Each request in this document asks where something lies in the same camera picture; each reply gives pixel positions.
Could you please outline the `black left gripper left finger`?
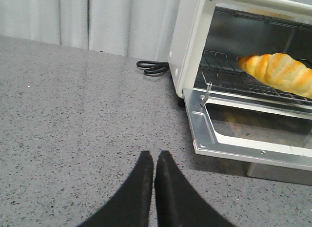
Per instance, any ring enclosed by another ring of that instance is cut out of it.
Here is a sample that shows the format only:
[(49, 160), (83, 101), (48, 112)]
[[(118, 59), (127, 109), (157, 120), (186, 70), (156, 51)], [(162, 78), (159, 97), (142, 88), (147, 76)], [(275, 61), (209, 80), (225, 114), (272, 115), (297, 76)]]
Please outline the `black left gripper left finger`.
[(126, 181), (111, 199), (81, 225), (83, 227), (147, 227), (153, 187), (153, 158), (140, 153)]

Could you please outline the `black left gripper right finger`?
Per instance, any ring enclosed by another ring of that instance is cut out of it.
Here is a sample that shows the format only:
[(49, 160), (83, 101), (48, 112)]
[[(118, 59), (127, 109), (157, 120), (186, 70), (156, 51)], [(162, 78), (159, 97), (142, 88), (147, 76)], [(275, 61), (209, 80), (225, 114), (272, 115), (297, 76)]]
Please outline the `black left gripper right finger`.
[(155, 178), (159, 227), (233, 227), (191, 186), (169, 151), (158, 157)]

